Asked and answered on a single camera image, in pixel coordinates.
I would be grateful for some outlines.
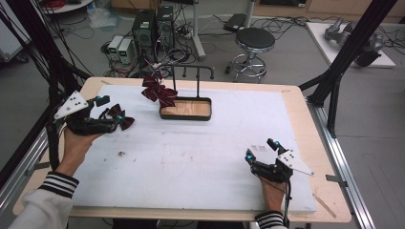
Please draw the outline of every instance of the stool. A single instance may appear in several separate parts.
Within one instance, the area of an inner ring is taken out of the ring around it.
[[[262,75],[266,74],[266,63],[257,57],[257,53],[268,52],[273,49],[275,39],[270,32],[258,28],[246,28],[238,31],[235,39],[236,44],[247,51],[233,58],[226,67],[226,73],[231,68],[236,72],[233,82],[237,82],[239,74],[249,77],[258,77],[260,83]]]

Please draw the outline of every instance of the black and white striped cuff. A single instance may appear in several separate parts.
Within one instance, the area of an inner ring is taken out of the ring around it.
[[[78,180],[58,172],[49,172],[39,189],[44,189],[65,198],[72,198]]]
[[[265,212],[256,217],[256,221],[261,229],[283,226],[283,219],[283,214],[276,211]]]

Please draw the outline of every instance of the human hand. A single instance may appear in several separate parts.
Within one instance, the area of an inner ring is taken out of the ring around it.
[[[265,198],[267,210],[281,212],[281,204],[283,203],[287,185],[284,182],[272,182],[262,177],[259,177],[259,179],[262,182],[263,197]]]
[[[65,136],[64,156],[56,171],[72,177],[83,163],[92,142],[101,135],[75,135],[68,127],[65,128],[63,134]]]

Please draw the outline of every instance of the floor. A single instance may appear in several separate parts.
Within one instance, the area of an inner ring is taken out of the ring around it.
[[[208,9],[203,15],[211,15]],[[70,31],[66,40],[74,53],[93,75],[109,70],[101,46],[115,34],[125,34],[131,27],[131,15],[118,19],[115,28],[90,29],[85,10],[60,15],[62,28]],[[83,22],[68,25],[86,18]],[[200,33],[225,33],[222,24],[212,16],[201,18]],[[385,26],[387,31],[400,28],[398,37],[405,37],[405,27]],[[202,35],[206,52],[203,62],[215,70],[215,81],[231,82],[224,73],[228,61],[242,53],[234,42],[234,34]],[[62,52],[60,40],[55,40]],[[336,134],[352,173],[373,218],[376,228],[401,228],[405,224],[405,58],[394,49],[384,48],[396,64],[393,69],[349,68],[341,82],[336,119]],[[306,29],[292,27],[276,41],[275,48],[261,55],[267,64],[264,84],[300,85],[323,73],[328,63]],[[239,82],[256,83],[253,78]],[[312,89],[303,92],[310,95]],[[47,84],[32,62],[12,61],[0,70],[0,168],[42,114],[47,106]],[[329,106],[326,100],[325,109]],[[13,220],[11,208],[0,217],[0,228]],[[111,219],[71,219],[71,228],[111,228]],[[304,227],[292,223],[290,228]],[[188,226],[195,228],[195,223]],[[346,224],[314,223],[312,228],[357,228],[355,219]]]

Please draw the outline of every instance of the person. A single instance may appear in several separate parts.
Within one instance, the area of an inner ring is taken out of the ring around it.
[[[65,229],[73,208],[72,196],[79,181],[73,178],[83,163],[92,142],[101,135],[75,135],[69,128],[64,130],[64,156],[54,172],[49,172],[42,185],[23,197],[25,206],[9,229],[40,228]],[[268,212],[256,217],[261,229],[285,229],[281,204],[286,184],[262,181],[263,195]]]

